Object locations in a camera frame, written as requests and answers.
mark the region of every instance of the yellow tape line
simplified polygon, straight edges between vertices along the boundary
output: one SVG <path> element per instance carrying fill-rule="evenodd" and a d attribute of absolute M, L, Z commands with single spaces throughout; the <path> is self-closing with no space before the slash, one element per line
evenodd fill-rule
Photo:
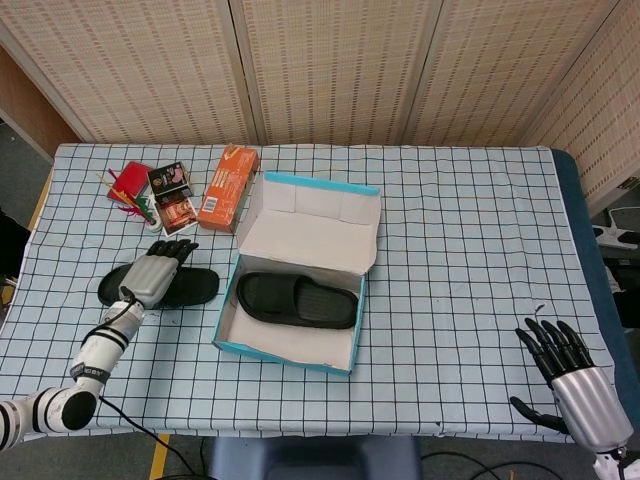
<path fill-rule="evenodd" d="M 158 436 L 166 444 L 169 443 L 170 435 L 168 433 L 161 433 Z M 151 472 L 149 472 L 149 480 L 157 480 L 164 475 L 164 464 L 167 460 L 167 452 L 168 450 L 164 445 L 156 442 L 156 449 L 153 452 L 153 461 L 151 462 Z"/>

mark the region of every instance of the blue table edge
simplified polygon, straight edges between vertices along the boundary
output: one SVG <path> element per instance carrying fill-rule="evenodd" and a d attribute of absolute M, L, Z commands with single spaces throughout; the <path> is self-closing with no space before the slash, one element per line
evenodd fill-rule
<path fill-rule="evenodd" d="M 640 426 L 640 382 L 631 352 L 624 337 L 600 248 L 591 227 L 591 219 L 580 186 L 580 175 L 571 155 L 551 150 L 558 173 L 558 183 L 564 199 L 582 271 L 591 294 L 600 332 L 615 363 L 615 383 L 620 402 L 635 428 Z"/>

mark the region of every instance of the open shoe box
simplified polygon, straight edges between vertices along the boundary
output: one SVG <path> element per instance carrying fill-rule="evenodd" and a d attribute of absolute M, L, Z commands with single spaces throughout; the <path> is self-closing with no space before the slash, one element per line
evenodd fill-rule
<path fill-rule="evenodd" d="M 376 258 L 380 191 L 375 187 L 266 172 L 237 229 L 239 256 L 213 343 L 263 360 L 348 375 L 362 323 L 365 275 Z M 261 322 L 236 296 L 248 272 L 299 273 L 358 297 L 353 328 L 330 330 Z"/>

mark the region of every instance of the white label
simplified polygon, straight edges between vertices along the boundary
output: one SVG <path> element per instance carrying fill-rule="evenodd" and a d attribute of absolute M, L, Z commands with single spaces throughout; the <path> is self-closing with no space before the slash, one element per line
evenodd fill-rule
<path fill-rule="evenodd" d="M 216 208 L 216 204 L 218 203 L 218 199 L 216 197 L 207 197 L 204 201 L 204 205 L 202 206 L 203 212 L 213 212 Z"/>

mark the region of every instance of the small box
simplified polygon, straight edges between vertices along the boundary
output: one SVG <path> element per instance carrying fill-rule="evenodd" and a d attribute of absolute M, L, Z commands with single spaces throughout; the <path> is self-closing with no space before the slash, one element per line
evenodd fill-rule
<path fill-rule="evenodd" d="M 259 166 L 258 152 L 253 148 L 229 145 L 224 149 L 202 199 L 198 213 L 201 227 L 223 232 L 235 230 L 247 191 Z"/>
<path fill-rule="evenodd" d="M 160 205 L 175 202 L 177 193 L 181 193 L 184 198 L 193 195 L 188 173 L 182 162 L 156 168 L 147 173 L 147 176 L 151 191 L 153 191 L 156 202 Z"/>
<path fill-rule="evenodd" d="M 213 344 L 263 360 L 348 375 L 356 359 L 366 274 L 376 259 L 380 191 L 375 187 L 276 172 L 259 176 L 238 225 L 239 256 L 230 276 Z M 353 328 L 278 325 L 240 306 L 238 279 L 252 271 L 303 274 L 358 297 Z"/>

